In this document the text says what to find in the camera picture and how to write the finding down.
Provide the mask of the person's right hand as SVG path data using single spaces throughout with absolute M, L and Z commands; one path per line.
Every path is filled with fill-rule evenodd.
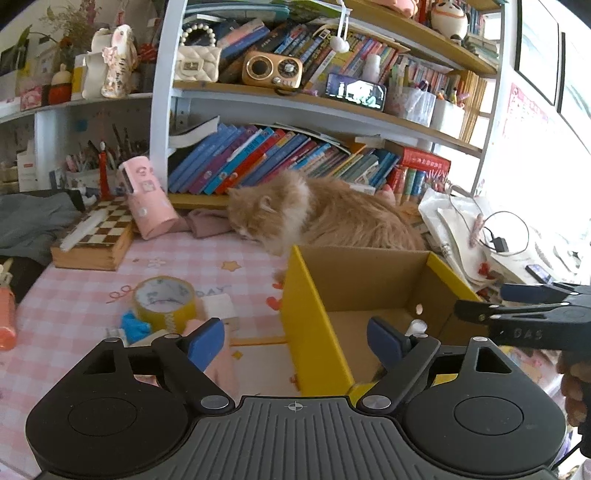
M 590 383 L 590 362 L 575 364 L 562 352 L 557 372 L 562 375 L 560 390 L 565 397 L 568 423 L 572 427 L 579 427 L 586 421 L 590 411 L 590 402 L 585 399 L 583 392 L 583 386 Z

